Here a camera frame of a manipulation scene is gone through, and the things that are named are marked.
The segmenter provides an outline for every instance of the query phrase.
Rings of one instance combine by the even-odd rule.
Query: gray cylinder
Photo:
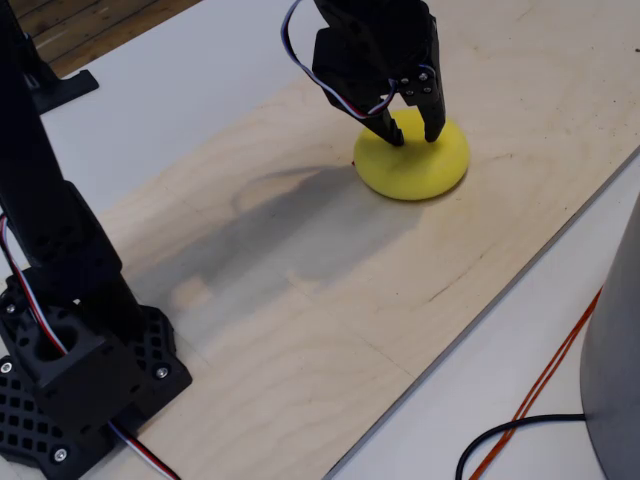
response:
[[[591,443],[608,480],[640,478],[640,199],[590,321],[580,364]]]

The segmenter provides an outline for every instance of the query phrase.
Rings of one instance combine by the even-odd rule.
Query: black 3d-printed base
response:
[[[167,317],[155,308],[142,309],[147,331],[130,348],[138,366],[153,378],[153,388],[116,417],[132,433],[192,381],[175,356],[173,328]],[[11,365],[10,371],[0,371],[0,455],[6,460],[39,468],[48,480],[72,480],[81,477],[113,449],[117,438],[107,426],[90,435],[82,445],[75,443],[38,408],[10,356],[0,360],[0,368],[2,365]]]
[[[31,95],[38,113],[42,115],[71,100],[93,92],[98,87],[98,81],[89,70],[81,70],[71,78],[56,81],[51,85],[32,91]]]

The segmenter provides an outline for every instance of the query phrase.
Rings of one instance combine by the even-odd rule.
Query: black cable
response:
[[[492,428],[491,430],[487,430],[478,438],[476,438],[464,451],[460,460],[458,461],[458,466],[456,467],[456,479],[462,480],[462,472],[464,471],[464,465],[469,460],[469,457],[473,453],[473,451],[478,448],[482,443],[484,443],[489,438],[497,435],[498,433],[502,433],[505,430],[512,430],[514,428],[523,427],[525,425],[531,425],[534,423],[545,423],[545,422],[584,422],[585,416],[584,413],[578,414],[559,414],[559,415],[537,415],[534,417],[526,417],[521,418],[520,420],[515,420],[512,422],[503,423],[502,425],[498,425],[497,427]]]

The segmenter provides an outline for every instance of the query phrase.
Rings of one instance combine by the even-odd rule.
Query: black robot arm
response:
[[[0,454],[37,465],[48,480],[70,480],[191,377],[169,320],[138,304],[100,223],[64,180],[6,33],[0,28],[0,233],[6,215],[31,266],[22,272],[0,238],[13,273],[0,295],[9,351],[0,360],[0,416],[12,419],[0,429]]]
[[[320,81],[329,102],[387,142],[402,145],[402,132],[386,105],[371,110],[383,95],[390,102],[397,91],[407,105],[418,107],[425,139],[437,140],[445,103],[438,31],[429,7],[421,0],[314,1],[329,27],[318,32],[310,76]],[[299,2],[287,14],[283,32]]]

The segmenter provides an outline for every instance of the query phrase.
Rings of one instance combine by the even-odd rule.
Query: wire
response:
[[[519,420],[513,420],[511,422],[503,423],[502,425],[498,425],[497,427],[492,428],[491,430],[487,430],[478,438],[476,438],[464,451],[460,460],[458,461],[458,466],[456,467],[456,480],[462,480],[462,473],[464,471],[464,465],[467,463],[467,460],[473,453],[473,451],[478,448],[483,442],[488,440],[489,438],[497,435],[500,432],[504,432],[506,430],[513,430],[514,428],[524,427],[525,425],[531,425],[534,423],[544,423],[544,422],[584,422],[585,416],[583,413],[578,414],[559,414],[559,415],[537,415],[535,417],[526,417],[521,418]]]
[[[536,399],[538,398],[538,396],[540,395],[544,387],[547,385],[549,380],[551,380],[551,377],[553,376],[555,371],[558,369],[558,367],[564,360],[564,357],[569,352],[569,349],[571,348],[571,346],[573,345],[573,342],[577,338],[578,333],[580,333],[580,330],[582,330],[582,327],[584,327],[584,325],[587,323],[587,320],[589,320],[589,317],[591,317],[591,314],[596,308],[601,292],[602,292],[602,289],[598,291],[596,296],[593,298],[593,300],[591,301],[587,309],[584,311],[584,313],[580,317],[580,320],[578,320],[578,323],[576,323],[575,327],[573,327],[573,330],[571,330],[571,332],[569,333],[565,341],[562,343],[562,345],[560,346],[556,354],[553,356],[553,358],[551,359],[547,367],[544,369],[540,377],[538,377],[538,380],[536,381],[536,383],[533,385],[533,387],[531,387],[531,390],[529,390],[529,393],[527,394],[524,401],[520,405],[520,408],[514,415],[513,420],[524,418],[527,415],[527,413],[533,406],[534,402],[536,401]],[[513,437],[514,434],[515,434],[515,429],[509,430],[505,432],[504,435],[502,435],[498,443],[496,443],[496,445],[491,449],[491,451],[486,456],[486,458],[482,461],[482,463],[478,465],[478,467],[476,468],[476,471],[473,472],[473,475],[469,477],[469,480],[480,479],[482,474],[486,471],[489,465],[491,465],[493,460],[495,460],[495,458],[500,454],[500,452],[504,449],[507,443],[509,443],[509,440],[511,440],[511,437]]]
[[[285,51],[287,52],[291,60],[293,60],[293,63],[298,65],[304,71],[304,73],[306,73],[309,76],[311,80],[313,80],[316,84],[320,85],[325,91],[329,92],[336,100],[338,100],[338,102],[340,102],[340,104],[345,108],[347,113],[349,113],[351,116],[357,118],[358,120],[365,120],[367,118],[375,117],[384,109],[386,109],[391,103],[391,100],[393,100],[393,97],[398,91],[398,82],[396,82],[393,79],[389,79],[389,84],[391,85],[391,91],[389,92],[389,95],[387,95],[387,98],[385,98],[381,103],[379,103],[378,105],[373,107],[371,110],[369,110],[369,112],[364,113],[358,110],[356,107],[354,107],[353,104],[349,102],[349,100],[347,100],[345,97],[340,95],[329,85],[327,85],[322,80],[320,80],[315,75],[315,73],[313,73],[313,71],[311,71],[307,66],[305,66],[300,60],[298,60],[298,57],[293,51],[291,38],[289,38],[289,23],[291,22],[291,17],[293,16],[293,12],[295,12],[296,8],[298,8],[298,5],[300,4],[301,1],[302,0],[295,0],[295,2],[293,2],[293,5],[291,5],[291,8],[289,8],[289,11],[284,17],[284,21],[282,22],[282,28],[280,29],[280,36],[282,37],[282,44],[284,45]]]
[[[31,307],[31,315],[34,320],[42,330],[51,343],[58,349],[58,351],[62,355],[66,355],[68,353],[67,348],[60,341],[58,336],[55,334],[47,318],[45,317],[42,309],[40,308],[40,304],[36,299],[36,296],[27,281],[22,270],[18,267],[18,264],[15,261],[15,258],[11,254],[11,250],[9,249],[9,244],[7,242],[7,216],[3,213],[0,215],[0,248],[2,249],[2,253],[4,254],[7,262],[9,263],[9,267],[13,274],[18,278],[22,288],[24,290],[25,296],[29,301],[29,306]],[[120,425],[116,424],[114,421],[108,422],[109,427],[113,432],[118,436],[123,442],[125,442],[131,449],[136,452],[142,459],[155,468],[160,474],[162,474],[165,478],[170,480],[180,480],[180,477],[169,468],[168,465],[163,463],[158,457],[156,457],[147,447],[145,447],[139,440],[137,440],[133,435],[127,432]]]

